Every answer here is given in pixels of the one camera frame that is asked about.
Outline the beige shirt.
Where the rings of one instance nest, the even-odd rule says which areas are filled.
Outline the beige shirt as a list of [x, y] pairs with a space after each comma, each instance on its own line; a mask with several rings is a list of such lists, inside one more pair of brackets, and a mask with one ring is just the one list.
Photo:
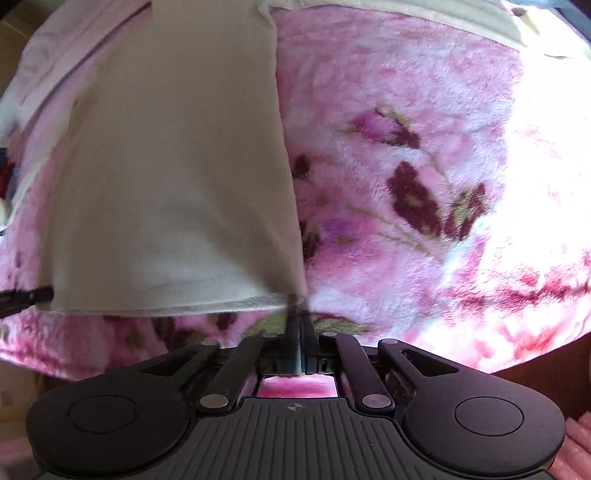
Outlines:
[[307, 293], [263, 1], [156, 1], [72, 112], [39, 281], [53, 312], [263, 310]]

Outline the pink floral blanket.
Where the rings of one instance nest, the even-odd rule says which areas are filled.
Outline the pink floral blanket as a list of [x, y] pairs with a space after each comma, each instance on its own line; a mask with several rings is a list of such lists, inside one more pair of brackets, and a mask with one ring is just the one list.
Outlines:
[[[151, 13], [148, 1], [68, 1], [25, 47], [1, 106], [26, 185], [1, 237], [1, 289], [33, 287], [64, 123]], [[590, 333], [589, 60], [394, 13], [274, 10], [273, 20], [318, 332], [397, 337], [487, 372]], [[29, 308], [1, 320], [1, 359], [82, 379], [191, 341], [280, 333], [285, 317]]]

